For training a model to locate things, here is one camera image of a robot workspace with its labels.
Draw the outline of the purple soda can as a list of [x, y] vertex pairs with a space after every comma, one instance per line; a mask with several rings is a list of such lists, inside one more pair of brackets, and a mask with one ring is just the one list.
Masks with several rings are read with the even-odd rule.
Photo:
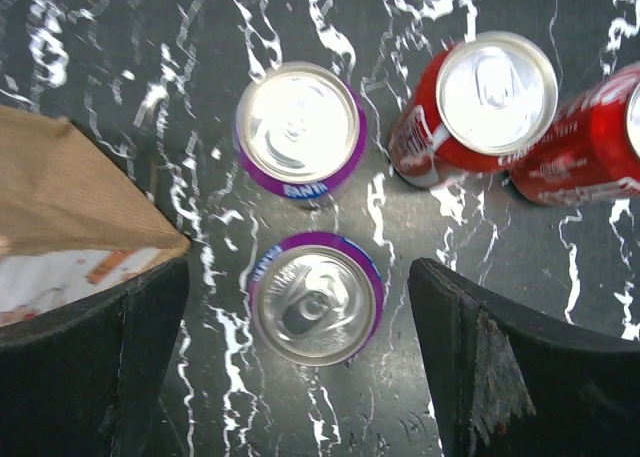
[[384, 310], [373, 260], [332, 232], [292, 235], [269, 248], [249, 283], [250, 309], [264, 343], [305, 366], [329, 366], [358, 353]]
[[247, 86], [233, 121], [241, 166], [264, 190], [297, 207], [338, 197], [364, 156], [360, 97], [329, 70], [292, 61]]

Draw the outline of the printed canvas tote bag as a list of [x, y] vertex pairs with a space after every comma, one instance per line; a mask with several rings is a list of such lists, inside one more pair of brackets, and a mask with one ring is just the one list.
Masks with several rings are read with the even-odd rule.
[[2, 107], [2, 325], [107, 290], [189, 246], [69, 120]]

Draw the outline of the red cola can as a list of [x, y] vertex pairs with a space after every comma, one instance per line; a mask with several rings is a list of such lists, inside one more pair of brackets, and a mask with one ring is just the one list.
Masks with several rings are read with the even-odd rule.
[[419, 188], [464, 172], [508, 170], [548, 130], [557, 104], [553, 66], [536, 44], [483, 32], [428, 64], [390, 132], [389, 157]]
[[639, 64], [559, 107], [551, 127], [509, 172], [540, 205], [570, 206], [639, 195]]

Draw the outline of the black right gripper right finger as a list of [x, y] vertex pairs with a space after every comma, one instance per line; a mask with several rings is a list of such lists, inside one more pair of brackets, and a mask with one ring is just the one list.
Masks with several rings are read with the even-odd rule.
[[639, 345], [419, 258], [407, 286], [447, 456], [635, 456]]

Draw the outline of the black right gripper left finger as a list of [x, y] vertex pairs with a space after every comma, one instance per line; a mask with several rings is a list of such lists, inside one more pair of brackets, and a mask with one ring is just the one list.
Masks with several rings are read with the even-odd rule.
[[174, 258], [2, 327], [2, 455], [141, 455], [188, 296]]

